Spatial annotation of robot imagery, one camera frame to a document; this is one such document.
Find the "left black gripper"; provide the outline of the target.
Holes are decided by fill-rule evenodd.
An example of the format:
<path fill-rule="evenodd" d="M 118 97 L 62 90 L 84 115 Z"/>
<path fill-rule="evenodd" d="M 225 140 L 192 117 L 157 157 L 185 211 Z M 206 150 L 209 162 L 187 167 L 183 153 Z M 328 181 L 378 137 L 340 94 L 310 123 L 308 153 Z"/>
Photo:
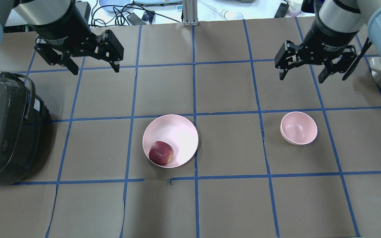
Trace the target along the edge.
<path fill-rule="evenodd" d="M 38 33 L 34 49 L 48 65 L 59 65 L 78 75 L 79 67 L 71 55 L 92 52 L 92 58 L 108 62 L 116 73 L 120 70 L 124 47 L 115 33 L 105 30 L 95 36 L 80 13 L 67 13 L 52 23 L 35 25 L 34 29 Z"/>

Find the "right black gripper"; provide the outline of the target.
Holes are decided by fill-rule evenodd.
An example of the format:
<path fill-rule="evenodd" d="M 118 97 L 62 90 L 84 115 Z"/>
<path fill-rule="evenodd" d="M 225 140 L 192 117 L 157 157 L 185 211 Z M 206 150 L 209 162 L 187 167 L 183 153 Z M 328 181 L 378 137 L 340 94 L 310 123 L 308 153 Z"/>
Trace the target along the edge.
<path fill-rule="evenodd" d="M 287 73 L 314 59 L 329 58 L 318 76 L 323 83 L 331 74 L 346 73 L 357 57 L 354 46 L 348 46 L 358 32 L 338 32 L 320 20 L 314 20 L 301 45 L 285 41 L 274 57 L 274 66 L 279 70 L 279 79 L 284 80 Z M 341 56 L 337 63 L 332 60 Z"/>

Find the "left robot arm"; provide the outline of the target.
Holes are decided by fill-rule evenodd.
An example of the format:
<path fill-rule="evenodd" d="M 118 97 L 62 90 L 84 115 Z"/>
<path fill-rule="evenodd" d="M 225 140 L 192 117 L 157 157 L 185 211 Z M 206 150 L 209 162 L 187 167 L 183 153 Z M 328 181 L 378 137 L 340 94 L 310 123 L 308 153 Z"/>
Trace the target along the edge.
<path fill-rule="evenodd" d="M 72 58 L 89 56 L 119 72 L 124 47 L 111 30 L 92 33 L 74 0 L 0 0 L 0 44 L 12 10 L 36 31 L 34 49 L 48 65 L 60 65 L 77 75 L 79 67 Z"/>

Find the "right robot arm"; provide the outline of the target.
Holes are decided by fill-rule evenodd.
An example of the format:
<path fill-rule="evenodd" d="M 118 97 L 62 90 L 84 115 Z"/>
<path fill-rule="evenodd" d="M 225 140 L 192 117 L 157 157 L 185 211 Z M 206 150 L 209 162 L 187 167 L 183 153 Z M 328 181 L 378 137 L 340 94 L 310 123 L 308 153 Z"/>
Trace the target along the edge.
<path fill-rule="evenodd" d="M 274 63 L 280 80 L 305 64 L 324 66 L 319 83 L 336 73 L 347 80 L 375 45 L 380 57 L 372 75 L 381 89 L 381 0 L 303 0 L 301 10 L 316 17 L 301 44 L 287 40 L 279 49 Z"/>

